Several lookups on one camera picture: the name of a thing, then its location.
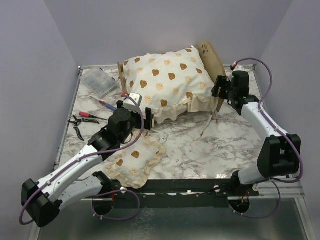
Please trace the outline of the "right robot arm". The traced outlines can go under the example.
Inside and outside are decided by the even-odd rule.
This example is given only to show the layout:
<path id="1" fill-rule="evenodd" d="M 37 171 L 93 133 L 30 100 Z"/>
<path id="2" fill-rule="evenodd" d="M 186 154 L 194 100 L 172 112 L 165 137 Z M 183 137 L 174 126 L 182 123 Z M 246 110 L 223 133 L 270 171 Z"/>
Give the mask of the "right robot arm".
<path id="1" fill-rule="evenodd" d="M 300 169 L 300 137 L 289 134 L 270 118 L 260 100 L 250 94 L 249 81 L 246 71 L 236 70 L 230 76 L 219 75 L 212 89 L 212 96 L 226 100 L 263 140 L 256 164 L 234 172 L 230 178 L 229 189 L 236 196 L 246 192 L 248 186 L 296 174 Z"/>

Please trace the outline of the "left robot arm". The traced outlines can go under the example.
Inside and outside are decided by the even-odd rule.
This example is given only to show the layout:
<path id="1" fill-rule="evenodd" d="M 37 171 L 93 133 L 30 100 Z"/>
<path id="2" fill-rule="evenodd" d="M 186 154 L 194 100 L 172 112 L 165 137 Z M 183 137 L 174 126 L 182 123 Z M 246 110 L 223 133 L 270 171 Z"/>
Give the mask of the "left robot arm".
<path id="1" fill-rule="evenodd" d="M 28 213 L 30 222 L 42 228 L 50 224 L 72 200 L 106 197 L 111 186 L 104 173 L 94 173 L 89 177 L 92 184 L 87 187 L 75 181 L 114 153 L 133 146 L 143 131 L 153 126 L 154 114 L 150 108 L 141 110 L 140 103 L 130 96 L 124 101 L 119 100 L 107 125 L 95 133 L 76 156 L 49 175 L 37 181 L 30 178 L 22 184 L 19 223 L 26 225 L 23 216 Z"/>

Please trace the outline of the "large bear print cushion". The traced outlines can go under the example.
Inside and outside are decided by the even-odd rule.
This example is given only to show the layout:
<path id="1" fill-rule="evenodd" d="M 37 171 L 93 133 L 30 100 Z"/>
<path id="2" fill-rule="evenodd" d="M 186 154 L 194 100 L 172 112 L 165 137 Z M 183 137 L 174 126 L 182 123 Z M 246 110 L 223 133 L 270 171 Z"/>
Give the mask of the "large bear print cushion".
<path id="1" fill-rule="evenodd" d="M 127 91 L 141 95 L 141 110 L 150 108 L 157 124 L 185 112 L 213 114 L 218 109 L 214 82 L 195 47 L 130 58 L 123 73 Z"/>

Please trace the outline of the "small bear print pillow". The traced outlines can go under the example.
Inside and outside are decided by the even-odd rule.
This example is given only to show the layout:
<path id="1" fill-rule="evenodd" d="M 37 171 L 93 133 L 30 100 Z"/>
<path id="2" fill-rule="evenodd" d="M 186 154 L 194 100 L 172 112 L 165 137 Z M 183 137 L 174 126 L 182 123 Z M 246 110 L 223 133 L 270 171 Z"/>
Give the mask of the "small bear print pillow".
<path id="1" fill-rule="evenodd" d="M 113 162 L 105 165 L 105 174 L 123 187 L 140 189 L 165 155 L 166 149 L 143 133 L 135 144 L 115 154 Z"/>

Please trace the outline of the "wooden pet bed frame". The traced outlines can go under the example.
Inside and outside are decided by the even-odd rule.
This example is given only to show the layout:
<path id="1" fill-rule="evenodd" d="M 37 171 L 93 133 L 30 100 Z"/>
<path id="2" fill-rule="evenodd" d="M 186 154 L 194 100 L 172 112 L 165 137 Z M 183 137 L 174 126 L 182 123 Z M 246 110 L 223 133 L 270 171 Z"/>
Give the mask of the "wooden pet bed frame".
<path id="1" fill-rule="evenodd" d="M 216 52 L 215 48 L 213 47 L 209 39 L 200 40 L 196 45 L 196 48 L 199 50 L 199 55 L 202 60 L 202 63 L 204 64 L 205 70 L 208 72 L 208 75 L 210 76 L 212 82 L 216 84 L 218 76 L 226 76 L 225 67 L 218 53 Z M 118 80 L 120 80 L 122 92 L 127 93 L 127 80 L 124 80 L 123 77 L 124 64 L 118 61 L 117 67 L 119 72 Z M 219 112 L 224 103 L 224 100 L 218 97 L 215 97 L 214 100 L 217 103 L 216 111 Z"/>

